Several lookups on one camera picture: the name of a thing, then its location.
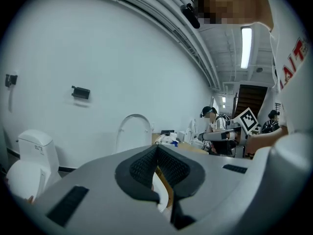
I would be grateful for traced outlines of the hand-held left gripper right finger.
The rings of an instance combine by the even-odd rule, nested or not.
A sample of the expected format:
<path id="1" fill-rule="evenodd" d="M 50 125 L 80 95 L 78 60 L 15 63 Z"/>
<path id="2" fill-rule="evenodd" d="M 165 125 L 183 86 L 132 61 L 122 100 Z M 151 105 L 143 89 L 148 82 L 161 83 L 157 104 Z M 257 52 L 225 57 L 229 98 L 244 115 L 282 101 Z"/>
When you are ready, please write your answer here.
<path id="1" fill-rule="evenodd" d="M 257 216 L 249 208 L 260 183 L 251 160 L 218 157 L 159 145 L 172 182 L 172 223 L 157 220 L 159 235 L 258 235 Z"/>

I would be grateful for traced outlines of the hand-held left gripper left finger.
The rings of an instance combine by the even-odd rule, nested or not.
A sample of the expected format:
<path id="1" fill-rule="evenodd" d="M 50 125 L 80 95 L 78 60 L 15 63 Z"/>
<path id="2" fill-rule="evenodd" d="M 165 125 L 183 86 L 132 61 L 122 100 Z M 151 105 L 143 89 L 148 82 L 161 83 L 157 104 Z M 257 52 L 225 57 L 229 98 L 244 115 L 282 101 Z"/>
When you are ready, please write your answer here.
<path id="1" fill-rule="evenodd" d="M 154 202 L 138 201 L 120 189 L 115 169 L 147 146 L 90 161 L 48 188 L 34 205 L 34 218 L 49 235 L 169 235 L 171 224 Z M 88 189 L 64 227 L 47 217 L 74 186 Z"/>

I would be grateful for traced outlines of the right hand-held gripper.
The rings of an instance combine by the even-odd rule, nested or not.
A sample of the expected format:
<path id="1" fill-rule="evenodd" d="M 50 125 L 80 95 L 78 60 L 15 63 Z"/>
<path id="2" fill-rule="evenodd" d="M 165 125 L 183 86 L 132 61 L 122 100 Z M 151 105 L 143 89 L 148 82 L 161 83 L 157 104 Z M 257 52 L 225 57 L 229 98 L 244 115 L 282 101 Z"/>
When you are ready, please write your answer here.
<path id="1" fill-rule="evenodd" d="M 200 141 L 226 141 L 234 140 L 237 145 L 245 145 L 248 136 L 259 124 L 252 110 L 248 107 L 230 121 L 228 131 L 201 133 Z"/>

